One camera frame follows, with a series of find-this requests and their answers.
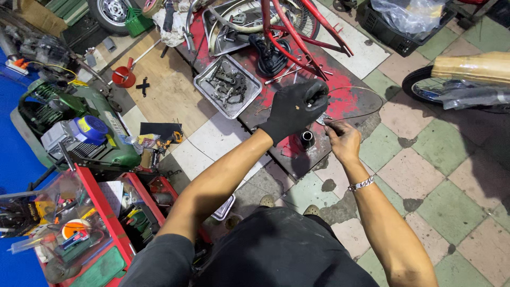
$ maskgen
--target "hand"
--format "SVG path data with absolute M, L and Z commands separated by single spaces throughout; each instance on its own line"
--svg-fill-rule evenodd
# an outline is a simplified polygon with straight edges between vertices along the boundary
M 344 121 L 328 123 L 324 130 L 329 137 L 333 154 L 341 164 L 346 165 L 360 160 L 361 133 Z
M 282 139 L 302 130 L 326 111 L 328 93 L 326 83 L 318 79 L 284 87 L 274 94 L 269 118 L 258 126 L 276 147 Z

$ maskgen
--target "forearm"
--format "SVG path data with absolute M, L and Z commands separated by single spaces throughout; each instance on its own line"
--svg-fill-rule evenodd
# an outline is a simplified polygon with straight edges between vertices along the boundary
M 350 184 L 369 175 L 359 160 L 344 165 Z M 434 268 L 413 230 L 372 183 L 354 192 L 368 241 L 391 286 L 437 286 Z
M 258 129 L 249 139 L 214 162 L 179 195 L 158 235 L 175 233 L 194 242 L 200 223 L 227 201 L 272 144 L 272 139 Z

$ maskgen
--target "green air compressor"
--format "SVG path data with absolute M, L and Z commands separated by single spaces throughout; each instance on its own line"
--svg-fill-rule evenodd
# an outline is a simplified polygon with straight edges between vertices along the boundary
M 108 100 L 92 87 L 76 86 L 73 94 L 68 94 L 41 79 L 34 81 L 11 112 L 11 121 L 47 168 L 63 156 L 59 142 L 80 158 L 102 164 L 125 168 L 140 164 L 141 158 L 126 143 L 128 134 Z M 101 140 L 87 137 L 94 126 L 106 133 L 101 134 Z

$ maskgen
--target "silver bracelet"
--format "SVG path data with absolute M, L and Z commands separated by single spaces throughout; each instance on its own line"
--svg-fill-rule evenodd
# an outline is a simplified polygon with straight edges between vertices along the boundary
M 367 180 L 364 180 L 360 183 L 357 183 L 357 184 L 351 184 L 347 189 L 351 192 L 355 191 L 356 189 L 358 188 L 362 188 L 362 187 L 365 187 L 369 184 L 372 184 L 374 182 L 374 178 L 372 176 L 370 176 Z

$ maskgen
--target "plastic bin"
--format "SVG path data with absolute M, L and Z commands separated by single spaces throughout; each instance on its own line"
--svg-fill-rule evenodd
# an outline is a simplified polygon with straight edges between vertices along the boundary
M 381 17 L 381 14 L 374 11 L 372 5 L 368 4 L 366 6 L 365 17 L 363 18 L 361 27 L 368 33 L 374 35 L 383 44 L 395 50 L 395 52 L 399 55 L 407 57 L 419 46 L 427 43 L 427 41 L 429 41 L 440 29 L 446 26 L 446 24 L 450 22 L 455 15 L 457 15 L 456 11 L 445 6 L 441 15 L 441 20 L 439 21 L 439 27 L 434 28 L 425 39 L 413 40 L 407 37 L 404 33 L 390 27 Z

